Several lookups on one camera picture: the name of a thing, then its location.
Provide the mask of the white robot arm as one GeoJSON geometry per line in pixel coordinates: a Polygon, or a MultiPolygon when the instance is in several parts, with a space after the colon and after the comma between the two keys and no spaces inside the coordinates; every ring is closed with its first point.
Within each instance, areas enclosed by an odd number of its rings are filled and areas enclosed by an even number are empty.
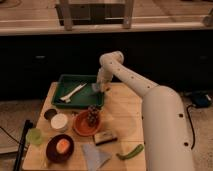
{"type": "Polygon", "coordinates": [[[100,56],[100,91],[116,76],[142,99],[142,125],[147,171],[195,171],[184,105],[179,94],[123,65],[120,51],[100,56]]]}

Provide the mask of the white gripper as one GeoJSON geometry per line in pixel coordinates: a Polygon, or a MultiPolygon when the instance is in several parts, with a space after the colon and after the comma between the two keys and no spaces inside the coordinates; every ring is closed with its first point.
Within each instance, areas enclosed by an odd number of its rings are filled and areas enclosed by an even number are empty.
{"type": "Polygon", "coordinates": [[[100,68],[97,74],[97,83],[105,87],[112,80],[112,74],[104,68],[100,68]]]}

